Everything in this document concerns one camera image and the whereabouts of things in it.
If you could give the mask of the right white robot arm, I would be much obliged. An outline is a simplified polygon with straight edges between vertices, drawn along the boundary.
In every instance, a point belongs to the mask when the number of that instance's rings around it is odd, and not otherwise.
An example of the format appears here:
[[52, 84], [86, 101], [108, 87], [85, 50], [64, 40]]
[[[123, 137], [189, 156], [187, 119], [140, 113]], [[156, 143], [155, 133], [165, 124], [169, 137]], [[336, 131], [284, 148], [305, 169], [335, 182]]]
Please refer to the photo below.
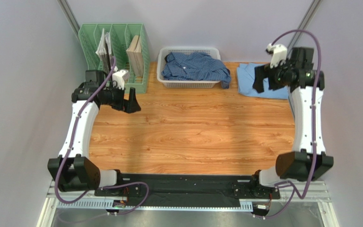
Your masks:
[[290, 179], [318, 180], [334, 164], [333, 157], [326, 155], [321, 127], [324, 72], [313, 68], [313, 48], [295, 47], [288, 53], [282, 44], [269, 44], [266, 52], [271, 62], [255, 67], [252, 87], [259, 93], [287, 88], [295, 134], [292, 150], [280, 154], [274, 167], [257, 171], [257, 181], [271, 187]]

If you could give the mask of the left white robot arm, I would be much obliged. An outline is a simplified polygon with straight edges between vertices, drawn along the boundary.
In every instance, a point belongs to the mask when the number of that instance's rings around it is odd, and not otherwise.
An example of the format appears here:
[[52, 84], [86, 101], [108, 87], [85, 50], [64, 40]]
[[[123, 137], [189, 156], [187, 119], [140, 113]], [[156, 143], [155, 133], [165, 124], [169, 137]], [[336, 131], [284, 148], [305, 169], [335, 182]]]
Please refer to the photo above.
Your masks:
[[125, 99], [128, 70], [115, 69], [110, 77], [101, 70], [87, 70], [85, 81], [71, 94], [72, 117], [69, 131], [57, 158], [48, 161], [48, 170], [60, 192], [89, 191], [116, 185], [118, 170], [101, 170], [89, 159], [89, 144], [95, 118], [103, 105], [132, 114], [141, 110], [136, 90]]

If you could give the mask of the light blue long sleeve shirt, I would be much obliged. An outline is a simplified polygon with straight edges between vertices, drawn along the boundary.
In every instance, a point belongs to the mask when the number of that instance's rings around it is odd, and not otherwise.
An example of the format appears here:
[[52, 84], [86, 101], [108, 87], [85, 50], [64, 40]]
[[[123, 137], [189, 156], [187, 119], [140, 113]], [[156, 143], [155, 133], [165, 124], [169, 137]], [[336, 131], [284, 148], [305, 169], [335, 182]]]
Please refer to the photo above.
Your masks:
[[236, 69], [239, 94], [248, 97], [287, 100], [288, 99], [287, 88], [283, 87], [278, 90], [269, 90], [268, 79], [264, 79], [264, 84], [263, 84], [264, 92], [258, 93], [252, 87], [255, 79], [255, 68], [257, 66], [262, 66], [262, 65], [263, 64], [252, 63], [252, 62], [248, 64], [240, 63], [239, 67], [237, 67]]

